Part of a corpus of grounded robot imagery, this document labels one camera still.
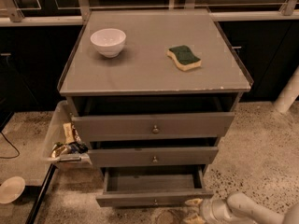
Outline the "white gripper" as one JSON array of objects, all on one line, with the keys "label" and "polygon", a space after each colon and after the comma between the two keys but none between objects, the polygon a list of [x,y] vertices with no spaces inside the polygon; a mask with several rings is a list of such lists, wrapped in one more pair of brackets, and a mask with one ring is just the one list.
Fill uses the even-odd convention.
[{"label": "white gripper", "polygon": [[211,199],[200,199],[194,198],[189,199],[185,202],[187,206],[199,207],[199,212],[201,217],[194,213],[185,217],[183,222],[185,224],[220,224],[224,221],[231,221],[230,210],[226,204],[225,200],[215,200]]}]

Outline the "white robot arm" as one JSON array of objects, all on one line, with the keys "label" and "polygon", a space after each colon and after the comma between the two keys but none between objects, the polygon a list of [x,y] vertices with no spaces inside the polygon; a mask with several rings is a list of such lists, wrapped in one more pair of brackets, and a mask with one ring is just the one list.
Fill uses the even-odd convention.
[{"label": "white robot arm", "polygon": [[299,224],[298,74],[277,100],[247,103],[207,171],[212,200],[189,200],[184,224]]}]

